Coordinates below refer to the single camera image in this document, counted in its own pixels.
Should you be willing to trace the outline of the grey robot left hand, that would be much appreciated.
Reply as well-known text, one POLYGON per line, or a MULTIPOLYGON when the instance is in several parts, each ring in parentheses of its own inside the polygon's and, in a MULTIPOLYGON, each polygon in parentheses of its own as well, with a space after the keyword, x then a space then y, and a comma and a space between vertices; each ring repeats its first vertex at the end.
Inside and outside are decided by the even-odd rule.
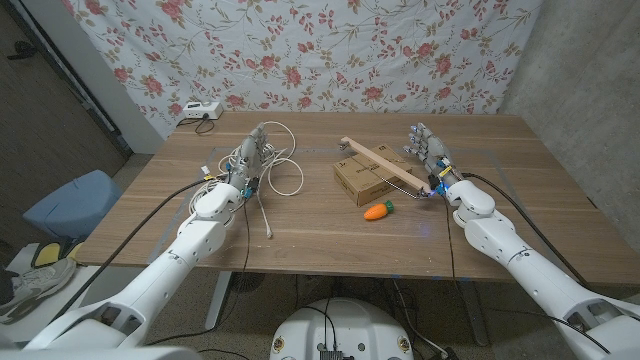
POLYGON ((238 190, 244 189, 250 180, 260 176, 263 164, 270 155, 265 124, 261 122, 241 142, 231 162, 228 183, 238 190))

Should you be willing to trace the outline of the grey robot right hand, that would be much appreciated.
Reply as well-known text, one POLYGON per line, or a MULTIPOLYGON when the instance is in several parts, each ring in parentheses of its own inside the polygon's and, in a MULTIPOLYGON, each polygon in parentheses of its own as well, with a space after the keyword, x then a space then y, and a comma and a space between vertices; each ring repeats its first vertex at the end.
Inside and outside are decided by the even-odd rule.
POLYGON ((410 144, 403 147, 404 151, 422 162, 428 173, 430 189, 445 194, 450 186, 464 179, 454 164, 451 152, 423 123, 411 125, 410 129, 410 144))

